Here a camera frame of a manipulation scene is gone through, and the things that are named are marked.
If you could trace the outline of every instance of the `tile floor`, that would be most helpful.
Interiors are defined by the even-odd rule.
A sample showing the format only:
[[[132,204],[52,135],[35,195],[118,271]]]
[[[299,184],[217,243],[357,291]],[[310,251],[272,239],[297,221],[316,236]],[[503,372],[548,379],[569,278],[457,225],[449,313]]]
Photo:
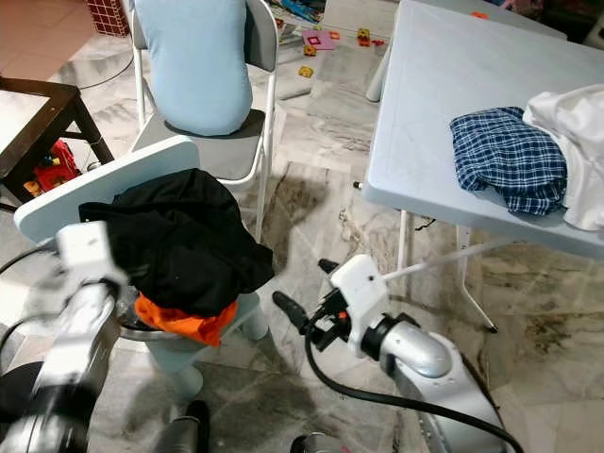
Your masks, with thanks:
[[[0,73],[46,80],[94,34],[84,0],[0,0]]]
[[[382,10],[389,2],[363,0],[372,1],[379,2],[381,14],[392,15]],[[100,71],[104,55],[125,52],[127,42],[96,37],[74,59],[89,59],[90,70]],[[221,348],[207,349],[198,363],[206,378],[200,397],[208,400],[215,426],[212,452],[285,452],[295,435],[312,429],[342,435],[356,453],[426,451],[413,413],[340,400],[317,386],[301,339],[270,302],[271,291],[280,289],[307,309],[315,307],[327,290],[315,266],[322,257],[345,260],[366,252],[382,271],[394,268],[398,214],[364,202],[352,189],[352,181],[364,174],[378,113],[362,96],[378,62],[374,49],[360,49],[348,38],[317,59],[305,58],[299,47],[280,50],[277,98],[286,100],[277,102],[274,175],[262,238],[275,251],[277,276],[260,290],[271,335],[252,343],[234,334]],[[296,74],[303,63],[315,69],[311,80]],[[263,82],[254,72],[250,76],[256,96]],[[304,89],[310,94],[287,99]],[[83,98],[115,155],[126,153],[137,129],[132,68],[85,90]],[[417,225],[424,222],[416,219]],[[1,261],[28,247],[1,213],[0,233]],[[486,237],[478,231],[476,240]],[[413,258],[450,251],[454,238],[452,225],[437,222],[414,235]],[[44,297],[40,289],[30,290],[32,282],[44,283],[52,267],[52,261],[35,258],[3,276],[0,293],[11,304],[0,310],[0,322],[9,324],[57,302],[48,296],[53,288],[47,280]],[[498,324],[497,335],[480,328],[454,275],[449,266],[414,276],[411,292],[396,282],[393,312],[404,310],[448,336],[478,365],[507,428],[527,453],[602,451],[604,266],[532,244],[472,260],[469,283]],[[48,345],[48,336],[27,335],[15,364],[42,357]],[[373,363],[348,357],[342,345],[334,345],[321,364],[353,385],[392,390]],[[144,346],[120,341],[92,421],[91,451],[148,451],[175,406]]]

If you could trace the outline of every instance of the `light blue table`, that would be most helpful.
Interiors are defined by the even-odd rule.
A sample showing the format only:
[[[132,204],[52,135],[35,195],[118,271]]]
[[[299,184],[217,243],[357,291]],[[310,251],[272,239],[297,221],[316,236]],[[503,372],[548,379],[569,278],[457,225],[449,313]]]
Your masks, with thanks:
[[[473,10],[487,12],[490,19],[473,17]],[[509,17],[504,21],[501,14]],[[604,52],[563,41],[557,32],[527,25],[527,19],[480,0],[401,1],[391,47],[362,186],[366,200],[403,210],[397,273],[390,277],[429,265],[403,267],[405,211],[463,226],[458,229],[460,248],[468,246],[470,228],[480,228],[509,237],[508,243],[530,241],[604,259],[604,239],[569,226],[562,212],[544,218],[513,215],[495,191],[462,190],[448,127],[465,113],[524,107],[540,92],[602,83]],[[492,248],[473,247],[449,260],[461,259],[461,288],[487,327],[496,330],[465,290],[467,257]]]

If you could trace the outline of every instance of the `chair seat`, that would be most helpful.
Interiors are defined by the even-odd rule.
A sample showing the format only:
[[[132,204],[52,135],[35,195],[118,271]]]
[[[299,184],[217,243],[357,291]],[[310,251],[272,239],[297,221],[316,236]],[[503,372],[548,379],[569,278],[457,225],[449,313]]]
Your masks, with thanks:
[[[204,137],[170,126],[156,110],[134,143],[133,150],[137,151],[169,137],[185,135],[197,145],[203,170],[219,179],[241,179],[252,169],[263,125],[264,112],[251,109],[236,132]]]

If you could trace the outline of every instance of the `red box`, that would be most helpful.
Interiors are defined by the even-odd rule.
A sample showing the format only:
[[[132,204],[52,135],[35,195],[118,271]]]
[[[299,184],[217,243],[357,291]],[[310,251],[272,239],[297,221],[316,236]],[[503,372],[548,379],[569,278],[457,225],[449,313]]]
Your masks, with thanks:
[[[128,20],[120,0],[86,0],[86,4],[98,33],[111,36],[128,35]]]

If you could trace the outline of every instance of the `chair backrest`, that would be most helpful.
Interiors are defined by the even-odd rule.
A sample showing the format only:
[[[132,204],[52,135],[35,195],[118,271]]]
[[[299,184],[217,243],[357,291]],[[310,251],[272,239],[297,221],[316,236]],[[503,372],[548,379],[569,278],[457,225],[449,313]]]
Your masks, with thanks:
[[[264,71],[273,72],[277,67],[277,25],[273,12],[264,0],[245,0],[245,62]],[[132,12],[132,42],[143,50],[147,48],[143,29],[136,14]]]
[[[116,194],[155,177],[200,168],[197,146],[179,135],[113,160],[28,201],[14,214],[17,228],[31,241],[57,234],[79,223],[78,206],[89,201],[110,203]]]

